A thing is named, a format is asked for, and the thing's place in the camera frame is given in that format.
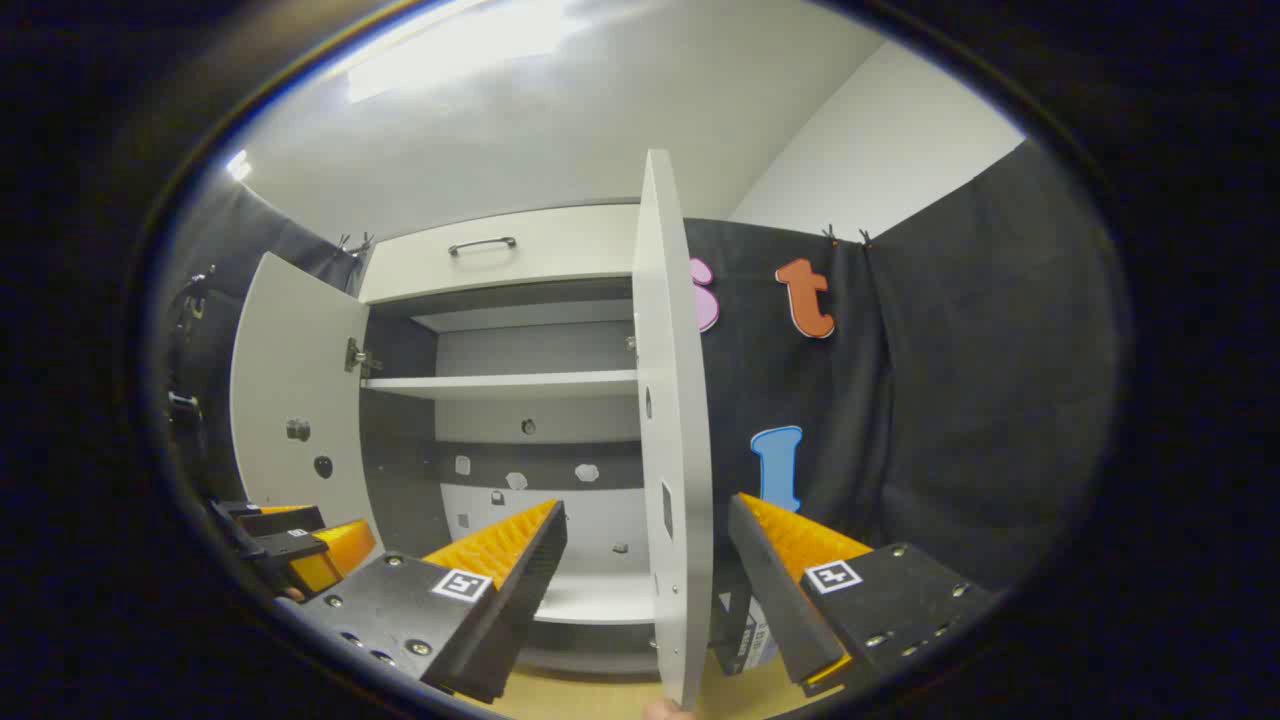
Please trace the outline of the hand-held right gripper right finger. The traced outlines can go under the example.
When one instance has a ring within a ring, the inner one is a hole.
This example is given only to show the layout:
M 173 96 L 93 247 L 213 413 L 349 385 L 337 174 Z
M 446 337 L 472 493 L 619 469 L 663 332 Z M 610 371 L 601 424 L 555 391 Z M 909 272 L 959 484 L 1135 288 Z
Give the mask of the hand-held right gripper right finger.
M 864 694 L 920 665 L 983 618 L 995 596 L 909 543 L 873 548 L 739 493 L 728 534 L 806 694 Z

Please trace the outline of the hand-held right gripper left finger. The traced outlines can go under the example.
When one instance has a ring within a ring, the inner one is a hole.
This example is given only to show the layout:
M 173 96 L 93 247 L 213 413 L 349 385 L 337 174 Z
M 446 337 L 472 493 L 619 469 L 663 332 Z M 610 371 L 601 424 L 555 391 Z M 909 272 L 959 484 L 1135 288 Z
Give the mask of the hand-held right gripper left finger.
M 447 694 L 502 697 L 567 546 L 549 500 L 430 555 L 389 551 L 285 611 L 369 670 Z

